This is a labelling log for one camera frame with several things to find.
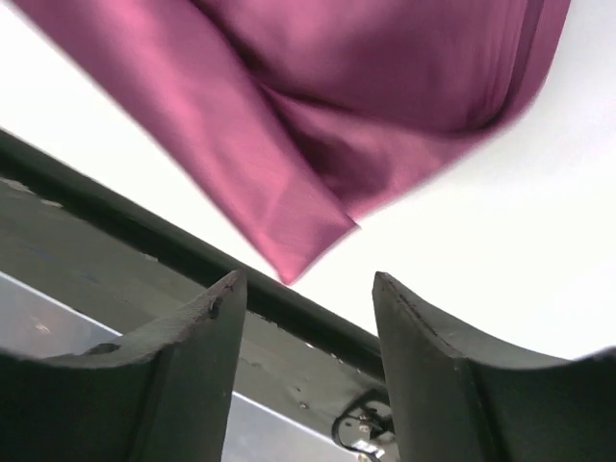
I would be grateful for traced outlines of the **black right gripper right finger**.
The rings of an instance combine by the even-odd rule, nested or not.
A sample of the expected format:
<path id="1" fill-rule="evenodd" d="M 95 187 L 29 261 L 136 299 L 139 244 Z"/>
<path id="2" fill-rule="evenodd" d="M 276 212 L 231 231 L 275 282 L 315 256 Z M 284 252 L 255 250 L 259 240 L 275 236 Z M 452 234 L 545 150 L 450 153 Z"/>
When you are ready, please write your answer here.
<path id="1" fill-rule="evenodd" d="M 611 461 L 615 352 L 512 345 L 380 272 L 372 299 L 404 461 Z"/>

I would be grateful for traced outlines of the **purple satin napkin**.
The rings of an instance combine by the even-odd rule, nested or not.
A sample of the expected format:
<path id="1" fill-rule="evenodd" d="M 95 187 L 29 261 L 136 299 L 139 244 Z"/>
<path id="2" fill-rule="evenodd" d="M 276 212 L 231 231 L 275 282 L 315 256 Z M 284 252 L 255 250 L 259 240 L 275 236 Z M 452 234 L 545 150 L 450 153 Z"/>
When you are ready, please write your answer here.
<path id="1" fill-rule="evenodd" d="M 566 1 L 20 1 L 291 284 L 514 119 Z"/>

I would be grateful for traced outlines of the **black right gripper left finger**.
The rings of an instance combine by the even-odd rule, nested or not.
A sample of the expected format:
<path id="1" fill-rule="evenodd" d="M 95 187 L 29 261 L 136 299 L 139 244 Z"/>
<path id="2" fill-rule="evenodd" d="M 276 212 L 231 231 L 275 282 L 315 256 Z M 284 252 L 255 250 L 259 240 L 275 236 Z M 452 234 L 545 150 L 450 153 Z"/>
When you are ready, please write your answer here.
<path id="1" fill-rule="evenodd" d="M 218 461 L 247 285 L 233 271 L 192 302 L 83 354 L 1 353 L 5 461 Z"/>

